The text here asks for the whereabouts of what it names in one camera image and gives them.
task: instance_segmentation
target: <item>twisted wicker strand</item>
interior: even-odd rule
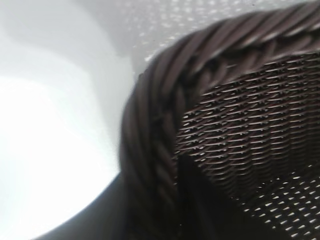
[[[319,1],[250,13],[192,33],[153,60],[127,103],[121,130],[120,165],[136,239],[178,238],[172,157],[184,113],[208,88],[320,50],[319,28]]]

